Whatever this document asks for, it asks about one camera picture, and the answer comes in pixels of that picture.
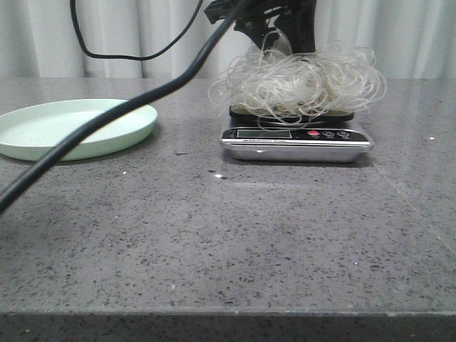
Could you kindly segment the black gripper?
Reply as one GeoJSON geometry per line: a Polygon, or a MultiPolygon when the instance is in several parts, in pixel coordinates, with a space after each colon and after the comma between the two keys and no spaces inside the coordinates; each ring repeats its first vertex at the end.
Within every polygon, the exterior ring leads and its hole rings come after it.
{"type": "Polygon", "coordinates": [[[316,1],[251,1],[234,20],[234,29],[260,49],[271,48],[282,33],[292,53],[313,53],[316,1]]]}

